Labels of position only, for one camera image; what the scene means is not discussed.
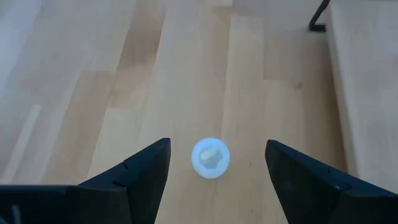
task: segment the wooden floor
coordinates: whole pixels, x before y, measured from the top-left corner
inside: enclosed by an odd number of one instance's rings
[[[2,183],[77,184],[170,137],[157,223],[286,223],[268,139],[345,169],[318,3],[43,0],[0,74]],[[217,180],[190,162],[210,136],[231,152]]]

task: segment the chair leg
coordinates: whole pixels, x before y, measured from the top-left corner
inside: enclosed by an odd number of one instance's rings
[[[328,7],[330,0],[323,0],[317,11],[311,18],[311,21],[308,25],[308,29],[310,32],[326,32],[326,25],[324,24],[316,24],[318,18],[321,16],[322,12]]]

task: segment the black metal leg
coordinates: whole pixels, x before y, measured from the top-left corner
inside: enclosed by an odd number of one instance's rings
[[[321,5],[318,7],[317,11],[311,18],[308,25],[308,29],[312,32],[326,32],[326,26],[324,24],[315,24],[322,14],[322,12],[328,7],[330,0],[323,0]]]

